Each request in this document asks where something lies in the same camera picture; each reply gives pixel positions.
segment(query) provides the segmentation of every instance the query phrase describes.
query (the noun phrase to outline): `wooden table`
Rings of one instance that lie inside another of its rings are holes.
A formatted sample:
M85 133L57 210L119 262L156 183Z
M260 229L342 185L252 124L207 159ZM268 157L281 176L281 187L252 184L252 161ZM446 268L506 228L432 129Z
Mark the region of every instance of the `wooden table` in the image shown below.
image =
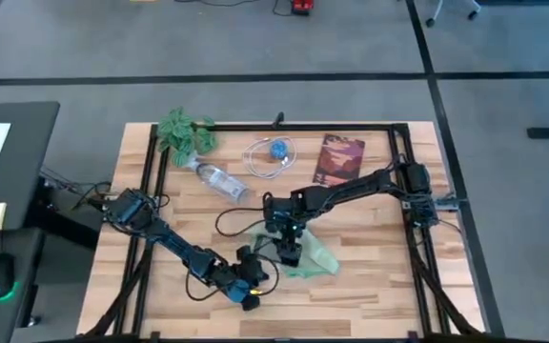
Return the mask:
M427 165L435 194L448 192L448 178L442 164L434 125L408 123L419 163ZM148 146L151 124L128 124L117 162L113 187L138 188ZM261 207L260 196L270 191L287 197L290 191L311 184L324 131L223 131L220 147L208 161L227 170L254 191L251 205ZM392 156L387 134L377 131L328 131L366 142L361 175L384 168ZM256 139L291 136L298 160L274 180L250 175L241 153ZM156 154L154 165L159 160ZM157 168L152 171L155 182ZM226 238L214 230L215 217L232 207L213 193L190 170L169 166L164 193L170 204L161 210L175 231L193 244L210 247L234 262L234 251L250 241L248 236ZM222 230L234 232L259 219L261 212L232 215L222 220ZM457 223L454 214L440 217ZM263 297L262 306L244 313L238 304L217 294L204 302L193 302L184 291L186 269L172 253L157 247L146 303L142 336L152 331L162 337L404 337L420 332L417 300L399 201L389 195L375 195L336 207L309 223L313 233L340 262L336 276L311 279L281 277L277 290ZM444 290L478 329L483 324L478 308L465 249L458 232L439 225L432 228L437 264ZM77 331L88 330L116 296L129 238L105 226L94 257L91 280ZM206 294L197 281L191 282L194 295ZM434 328L437 314L433 298L430 315ZM132 321L134 301L129 302L126 332Z

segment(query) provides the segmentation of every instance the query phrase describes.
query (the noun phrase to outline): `blue ball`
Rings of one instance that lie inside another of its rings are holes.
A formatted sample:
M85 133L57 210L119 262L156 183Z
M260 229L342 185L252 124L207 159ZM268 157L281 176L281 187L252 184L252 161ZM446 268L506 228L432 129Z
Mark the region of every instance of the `blue ball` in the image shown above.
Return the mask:
M271 156L278 160L287 157L287 145L280 140L275 140L271 143Z

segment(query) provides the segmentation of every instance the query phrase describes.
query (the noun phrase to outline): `green plant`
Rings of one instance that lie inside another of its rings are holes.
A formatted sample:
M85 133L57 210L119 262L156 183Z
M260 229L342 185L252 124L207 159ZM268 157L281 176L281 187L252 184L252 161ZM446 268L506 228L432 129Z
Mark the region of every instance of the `green plant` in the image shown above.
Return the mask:
M158 149L164 151L173 148L171 162L177 167L183 167L194 151L206 154L217 147L215 135L206 129L214 125L215 122L207 116L203 117L202 125L196 124L182 107L176 108L158 124Z

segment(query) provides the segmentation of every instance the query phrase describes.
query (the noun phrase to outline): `brown book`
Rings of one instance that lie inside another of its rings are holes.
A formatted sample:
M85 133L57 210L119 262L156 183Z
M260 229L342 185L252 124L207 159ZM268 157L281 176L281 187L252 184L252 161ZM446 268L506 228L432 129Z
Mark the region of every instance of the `brown book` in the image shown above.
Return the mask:
M326 134L313 182L334 186L358 178L365 146L366 143L358 139Z

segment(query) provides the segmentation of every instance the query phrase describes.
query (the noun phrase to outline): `clear plastic bottle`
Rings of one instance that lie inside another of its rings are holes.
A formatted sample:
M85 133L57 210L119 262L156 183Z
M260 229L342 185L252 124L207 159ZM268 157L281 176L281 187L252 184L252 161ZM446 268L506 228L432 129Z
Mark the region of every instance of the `clear plastic bottle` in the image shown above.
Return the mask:
M196 172L203 183L235 204L238 204L247 193L248 188L245 184L212 164L193 160L187 166Z

